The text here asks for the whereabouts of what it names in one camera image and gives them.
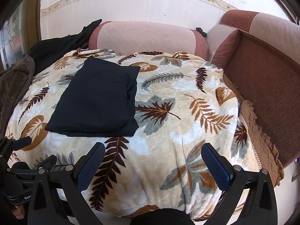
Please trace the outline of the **left hand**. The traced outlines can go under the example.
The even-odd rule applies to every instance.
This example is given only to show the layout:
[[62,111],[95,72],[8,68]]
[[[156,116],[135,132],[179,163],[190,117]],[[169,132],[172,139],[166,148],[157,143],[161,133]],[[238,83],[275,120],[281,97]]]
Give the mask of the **left hand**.
[[14,208],[12,208],[12,213],[18,220],[24,219],[25,217],[24,206],[23,205],[15,206]]

